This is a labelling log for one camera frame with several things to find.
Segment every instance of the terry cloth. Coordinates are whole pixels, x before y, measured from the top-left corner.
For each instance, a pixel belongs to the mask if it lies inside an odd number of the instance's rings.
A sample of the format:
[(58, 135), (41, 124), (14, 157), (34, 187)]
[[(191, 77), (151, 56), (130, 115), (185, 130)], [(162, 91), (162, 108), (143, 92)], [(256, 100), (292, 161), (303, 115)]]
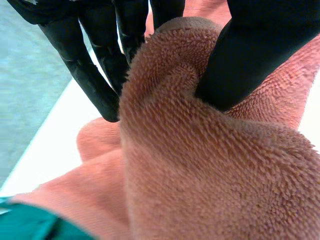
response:
[(221, 113), (194, 97), (220, 30), (198, 17), (161, 26), (132, 61), (120, 122), (88, 123), (83, 164), (13, 201), (100, 239), (319, 238), (320, 159), (297, 127), (320, 37)]

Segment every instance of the robotic hand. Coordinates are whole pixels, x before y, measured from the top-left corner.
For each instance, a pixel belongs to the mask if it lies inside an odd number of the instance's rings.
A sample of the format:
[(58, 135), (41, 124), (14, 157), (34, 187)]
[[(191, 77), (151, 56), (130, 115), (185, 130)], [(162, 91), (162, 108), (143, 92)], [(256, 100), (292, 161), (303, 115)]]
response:
[[(27, 22), (39, 25), (102, 117), (109, 122), (117, 122), (119, 96), (129, 63), (145, 41), (149, 1), (7, 1)], [(185, 8), (185, 0), (151, 0), (150, 3), (155, 28), (170, 19), (182, 17)], [(113, 89), (92, 62), (79, 21)], [(124, 54), (118, 45), (117, 25)]]
[(227, 111), (320, 33), (318, 0), (227, 0), (232, 19), (211, 53), (196, 96)]

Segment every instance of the towel fold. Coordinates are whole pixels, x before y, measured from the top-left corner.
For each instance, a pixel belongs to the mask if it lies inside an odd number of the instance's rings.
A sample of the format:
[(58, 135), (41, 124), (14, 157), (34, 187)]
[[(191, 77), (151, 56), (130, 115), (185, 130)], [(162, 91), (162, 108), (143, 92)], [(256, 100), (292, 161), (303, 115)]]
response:
[(319, 238), (319, 155), (296, 129), (320, 38), (223, 114), (194, 97), (221, 29), (199, 17), (161, 26), (132, 62), (120, 122), (87, 124), (83, 164), (13, 201), (100, 239)]

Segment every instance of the teal fabric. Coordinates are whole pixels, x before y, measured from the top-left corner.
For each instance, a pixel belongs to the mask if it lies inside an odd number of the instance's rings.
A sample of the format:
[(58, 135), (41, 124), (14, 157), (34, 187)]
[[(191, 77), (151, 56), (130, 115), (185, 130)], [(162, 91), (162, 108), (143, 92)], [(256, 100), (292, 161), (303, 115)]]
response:
[(50, 212), (30, 205), (10, 204), (7, 200), (8, 198), (0, 198), (0, 239), (94, 239)]

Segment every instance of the black robotic finger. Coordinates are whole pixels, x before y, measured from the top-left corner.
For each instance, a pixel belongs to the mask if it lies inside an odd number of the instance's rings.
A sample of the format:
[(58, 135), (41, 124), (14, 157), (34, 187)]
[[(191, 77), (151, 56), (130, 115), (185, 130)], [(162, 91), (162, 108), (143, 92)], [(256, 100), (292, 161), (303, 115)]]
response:
[[(228, 1), (232, 19), (222, 30), (209, 57), (207, 69), (195, 92), (196, 97), (220, 111), (229, 110), (320, 33), (319, 3), (317, 8), (300, 8), (305, 14), (295, 11), (296, 18), (281, 21), (282, 12), (283, 17), (288, 13), (283, 7), (277, 8), (278, 2)], [(296, 3), (297, 8), (302, 4), (301, 0), (288, 2)], [(270, 4), (275, 7), (274, 11), (271, 11)], [(261, 10), (265, 15), (256, 14), (254, 9)]]
[(114, 0), (116, 18), (123, 52), (131, 63), (145, 41), (148, 0)]
[(120, 96), (129, 69), (125, 55), (118, 44), (115, 7), (106, 1), (104, 4), (79, 8), (79, 19), (87, 33), (92, 48), (115, 92)]
[(154, 30), (167, 21), (184, 15), (186, 0), (150, 0)]
[(40, 29), (58, 51), (71, 75), (102, 117), (108, 122), (117, 122), (119, 96), (93, 64), (84, 44), (78, 17), (55, 20), (40, 25)]

